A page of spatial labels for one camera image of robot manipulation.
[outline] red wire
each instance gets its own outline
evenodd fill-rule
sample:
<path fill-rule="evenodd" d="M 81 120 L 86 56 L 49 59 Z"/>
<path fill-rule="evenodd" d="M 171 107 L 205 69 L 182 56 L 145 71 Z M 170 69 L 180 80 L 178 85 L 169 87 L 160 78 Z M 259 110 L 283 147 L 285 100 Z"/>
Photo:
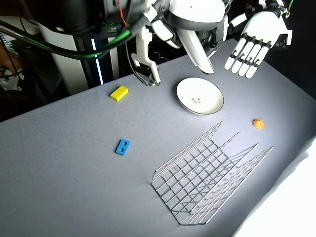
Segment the red wire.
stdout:
<path fill-rule="evenodd" d="M 122 18 L 122 21 L 123 21 L 124 26 L 127 28 L 127 23 L 126 23 L 126 21 L 125 21 L 125 19 L 124 19 L 123 8 L 122 8 L 122 6 L 120 5 L 119 0 L 117 0 L 117 4 L 118 4 L 118 8 L 119 8 L 120 17 Z"/>

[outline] small orange toy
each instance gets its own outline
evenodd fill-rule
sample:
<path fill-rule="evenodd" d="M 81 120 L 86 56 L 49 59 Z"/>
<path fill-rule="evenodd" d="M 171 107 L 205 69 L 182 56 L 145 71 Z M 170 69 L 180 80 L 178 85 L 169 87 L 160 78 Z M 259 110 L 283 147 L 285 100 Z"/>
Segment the small orange toy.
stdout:
<path fill-rule="evenodd" d="M 255 128 L 262 130 L 265 127 L 265 123 L 260 119 L 254 119 L 252 122 L 252 125 L 254 125 Z"/>

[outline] table surface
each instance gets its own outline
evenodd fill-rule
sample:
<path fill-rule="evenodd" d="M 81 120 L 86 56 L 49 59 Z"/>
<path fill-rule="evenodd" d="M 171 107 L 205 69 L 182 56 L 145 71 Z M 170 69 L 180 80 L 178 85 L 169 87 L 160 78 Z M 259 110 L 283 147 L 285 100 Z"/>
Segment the table surface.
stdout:
<path fill-rule="evenodd" d="M 159 87 L 127 76 L 0 124 L 1 237 L 230 236 L 315 134 L 316 101 L 267 63 L 252 79 L 224 70 L 236 42 L 212 57 L 204 75 L 187 56 L 161 65 Z M 184 109 L 177 84 L 213 82 L 223 108 L 210 116 Z M 118 103 L 109 95 L 125 85 Z M 266 127 L 256 130 L 253 119 Z M 179 226 L 150 185 L 153 172 L 219 122 L 213 136 L 233 154 L 255 143 L 272 152 L 210 223 Z M 115 153 L 120 139 L 128 154 Z"/>

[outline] blue block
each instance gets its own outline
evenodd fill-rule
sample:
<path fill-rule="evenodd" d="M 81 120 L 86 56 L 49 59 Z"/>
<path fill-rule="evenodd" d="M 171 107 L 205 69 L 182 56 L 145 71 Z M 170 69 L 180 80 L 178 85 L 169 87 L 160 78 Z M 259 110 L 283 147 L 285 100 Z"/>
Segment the blue block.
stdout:
<path fill-rule="evenodd" d="M 117 150 L 115 152 L 121 156 L 124 156 L 128 150 L 129 144 L 130 144 L 130 141 L 122 139 L 119 142 L 119 145 L 118 145 Z"/>

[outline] wire dish rack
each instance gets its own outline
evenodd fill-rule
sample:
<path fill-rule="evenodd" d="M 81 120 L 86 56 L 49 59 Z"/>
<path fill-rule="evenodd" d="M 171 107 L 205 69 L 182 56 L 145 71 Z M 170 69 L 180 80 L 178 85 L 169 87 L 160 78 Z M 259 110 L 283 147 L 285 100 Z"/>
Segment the wire dish rack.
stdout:
<path fill-rule="evenodd" d="M 208 223 L 273 147 L 249 158 L 258 146 L 227 156 L 211 137 L 222 122 L 154 172 L 152 186 L 180 225 Z"/>

